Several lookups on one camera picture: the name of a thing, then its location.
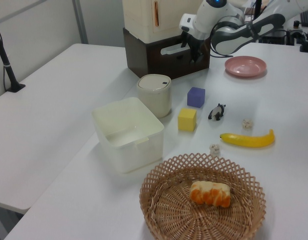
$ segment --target toy panda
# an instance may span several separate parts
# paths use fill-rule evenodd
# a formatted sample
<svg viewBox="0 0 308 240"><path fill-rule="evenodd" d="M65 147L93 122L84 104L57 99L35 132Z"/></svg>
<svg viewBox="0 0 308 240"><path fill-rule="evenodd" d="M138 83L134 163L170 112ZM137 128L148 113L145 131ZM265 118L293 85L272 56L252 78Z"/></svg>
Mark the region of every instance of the toy panda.
<svg viewBox="0 0 308 240"><path fill-rule="evenodd" d="M220 103L218 104L217 107L215 107L209 114L208 119L212 119L212 117L215 117L217 121L220 120L220 117L224 115L225 111L225 106L226 105L221 105Z"/></svg>

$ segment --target brown cabinet base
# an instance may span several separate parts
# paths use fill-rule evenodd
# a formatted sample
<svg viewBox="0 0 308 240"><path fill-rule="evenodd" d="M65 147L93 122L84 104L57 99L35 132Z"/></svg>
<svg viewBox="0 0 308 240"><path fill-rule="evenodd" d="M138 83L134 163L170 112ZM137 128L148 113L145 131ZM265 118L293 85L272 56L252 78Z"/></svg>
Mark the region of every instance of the brown cabinet base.
<svg viewBox="0 0 308 240"><path fill-rule="evenodd" d="M180 36L145 44L125 28L123 33L128 68L138 77L147 74L162 74L175 79L209 68L209 39L202 46L203 56L195 63L190 61L189 49L175 54L161 55L161 49L180 44L182 42Z"/></svg>

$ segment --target yellow block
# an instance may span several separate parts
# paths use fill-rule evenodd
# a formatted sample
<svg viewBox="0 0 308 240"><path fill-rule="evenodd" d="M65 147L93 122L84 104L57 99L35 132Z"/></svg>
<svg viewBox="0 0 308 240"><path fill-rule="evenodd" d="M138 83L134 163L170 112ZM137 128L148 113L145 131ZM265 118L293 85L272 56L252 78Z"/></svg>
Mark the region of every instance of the yellow block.
<svg viewBox="0 0 308 240"><path fill-rule="evenodd" d="M197 111L182 108L178 114L178 130L194 131L196 127Z"/></svg>

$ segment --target small toy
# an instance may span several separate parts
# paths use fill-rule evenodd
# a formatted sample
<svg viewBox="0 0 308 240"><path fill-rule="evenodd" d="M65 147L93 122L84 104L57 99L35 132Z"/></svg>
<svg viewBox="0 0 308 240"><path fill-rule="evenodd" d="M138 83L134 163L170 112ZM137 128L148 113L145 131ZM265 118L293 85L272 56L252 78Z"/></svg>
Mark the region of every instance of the small toy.
<svg viewBox="0 0 308 240"><path fill-rule="evenodd" d="M192 87L187 93L187 105L200 108L205 103L205 89Z"/></svg>
<svg viewBox="0 0 308 240"><path fill-rule="evenodd" d="M215 117L217 121L220 120L220 117L224 115L225 111L225 106L226 105L221 105L220 103L218 104L217 107L215 107L209 114L208 119L212 119L212 117Z"/></svg>
<svg viewBox="0 0 308 240"><path fill-rule="evenodd" d="M220 138L229 144L234 144L249 148L262 148L272 144L275 141L275 134L272 129L269 130L269 134L264 136L246 136L233 133L220 134Z"/></svg>
<svg viewBox="0 0 308 240"><path fill-rule="evenodd" d="M193 132L196 127L197 111L182 108L178 114L178 130Z"/></svg>
<svg viewBox="0 0 308 240"><path fill-rule="evenodd" d="M210 149L210 155L215 157L220 153L220 148L218 144L210 144L209 146Z"/></svg>
<svg viewBox="0 0 308 240"><path fill-rule="evenodd" d="M253 127L254 123L251 119L244 119L242 122L242 126L245 129L251 129Z"/></svg>

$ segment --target pink plate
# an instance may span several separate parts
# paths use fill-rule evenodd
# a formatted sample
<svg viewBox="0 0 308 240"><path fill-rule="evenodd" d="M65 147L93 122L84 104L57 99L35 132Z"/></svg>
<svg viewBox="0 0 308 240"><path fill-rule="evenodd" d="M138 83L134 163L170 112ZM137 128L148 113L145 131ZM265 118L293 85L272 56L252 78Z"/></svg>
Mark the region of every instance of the pink plate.
<svg viewBox="0 0 308 240"><path fill-rule="evenodd" d="M240 77L254 77L266 70L266 63L253 56L235 56L225 62L226 70Z"/></svg>

